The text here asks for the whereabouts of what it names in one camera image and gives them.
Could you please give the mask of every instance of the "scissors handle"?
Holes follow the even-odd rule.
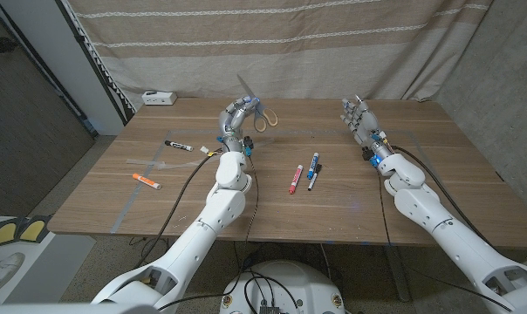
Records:
[[[270,126],[276,126],[277,123],[279,123],[279,118],[277,117],[277,114],[270,108],[264,108],[262,111],[262,115],[267,121],[267,124],[269,124]]]
[[[254,119],[254,128],[260,133],[267,129],[267,121],[263,116]]]

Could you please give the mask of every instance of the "orange marker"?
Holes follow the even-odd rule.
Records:
[[[133,174],[133,178],[134,178],[135,180],[138,180],[138,181],[140,181],[140,182],[143,182],[143,183],[147,184],[147,185],[148,185],[149,187],[151,187],[151,188],[161,189],[161,184],[159,184],[159,183],[155,183],[155,182],[149,180],[149,179],[146,178],[146,177],[142,177],[142,176],[139,175],[139,174]]]

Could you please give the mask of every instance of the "cable connector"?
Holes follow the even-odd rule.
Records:
[[[252,155],[252,149],[254,149],[254,141],[250,138],[250,136],[244,136],[243,140],[244,150],[246,151],[246,156]]]

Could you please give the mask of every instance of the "beige curtain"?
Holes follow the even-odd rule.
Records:
[[[492,0],[70,0],[135,105],[146,90],[264,98],[425,99]]]

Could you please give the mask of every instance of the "white power strip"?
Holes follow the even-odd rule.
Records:
[[[175,92],[144,92],[141,95],[146,105],[173,105],[176,100]]]

